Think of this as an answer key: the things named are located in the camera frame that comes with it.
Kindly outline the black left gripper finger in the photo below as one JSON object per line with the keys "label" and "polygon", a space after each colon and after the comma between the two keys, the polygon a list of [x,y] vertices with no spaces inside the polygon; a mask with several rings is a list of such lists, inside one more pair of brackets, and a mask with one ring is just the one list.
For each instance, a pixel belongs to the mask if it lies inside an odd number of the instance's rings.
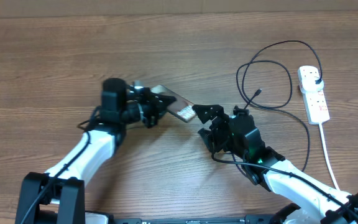
{"label": "black left gripper finger", "polygon": [[161,95],[152,92],[150,88],[145,88],[142,92],[141,104],[148,105],[157,110],[165,110],[172,103],[176,102],[176,100],[174,96]]}
{"label": "black left gripper finger", "polygon": [[158,121],[164,117],[166,111],[151,111],[146,112],[143,116],[142,122],[146,128],[152,128],[158,125]]}

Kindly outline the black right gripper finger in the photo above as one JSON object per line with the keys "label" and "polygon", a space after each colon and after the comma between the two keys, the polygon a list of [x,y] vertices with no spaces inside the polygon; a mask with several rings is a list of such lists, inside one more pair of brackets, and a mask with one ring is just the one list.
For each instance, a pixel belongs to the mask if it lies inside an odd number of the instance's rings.
{"label": "black right gripper finger", "polygon": [[207,130],[205,128],[201,128],[198,131],[198,134],[200,135],[200,137],[202,138],[207,150],[209,152],[214,152],[214,142],[213,142],[213,134],[212,131]]}
{"label": "black right gripper finger", "polygon": [[203,124],[224,116],[224,108],[220,105],[193,105],[192,109]]}

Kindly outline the Galaxy smartphone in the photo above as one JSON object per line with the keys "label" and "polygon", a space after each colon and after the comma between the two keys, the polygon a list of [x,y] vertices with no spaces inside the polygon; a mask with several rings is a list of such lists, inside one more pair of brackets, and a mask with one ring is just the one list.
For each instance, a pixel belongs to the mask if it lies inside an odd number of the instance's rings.
{"label": "Galaxy smartphone", "polygon": [[160,95],[174,96],[176,101],[168,106],[167,111],[183,122],[188,123],[196,116],[192,108],[194,104],[167,87],[157,85],[151,88],[151,91]]}

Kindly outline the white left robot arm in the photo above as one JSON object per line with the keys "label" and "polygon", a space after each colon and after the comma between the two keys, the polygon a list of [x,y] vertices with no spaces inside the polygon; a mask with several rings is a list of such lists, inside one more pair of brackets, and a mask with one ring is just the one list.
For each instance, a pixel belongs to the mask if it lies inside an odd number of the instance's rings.
{"label": "white left robot arm", "polygon": [[101,104],[78,124],[79,143],[44,173],[30,172],[22,181],[16,223],[114,223],[107,213],[85,209],[85,187],[123,143],[127,125],[157,125],[175,97],[129,85],[120,78],[103,81]]}

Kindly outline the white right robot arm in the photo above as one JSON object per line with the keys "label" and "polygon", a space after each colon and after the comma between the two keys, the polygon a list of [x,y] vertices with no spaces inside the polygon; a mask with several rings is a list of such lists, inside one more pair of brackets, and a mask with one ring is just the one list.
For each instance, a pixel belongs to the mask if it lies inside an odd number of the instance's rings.
{"label": "white right robot arm", "polygon": [[358,223],[358,193],[323,184],[266,146],[249,110],[235,107],[232,116],[220,105],[194,105],[193,110],[202,123],[211,122],[198,132],[211,155],[224,151],[239,157],[237,165],[254,185],[292,201],[274,222],[283,223],[302,209],[319,223]]}

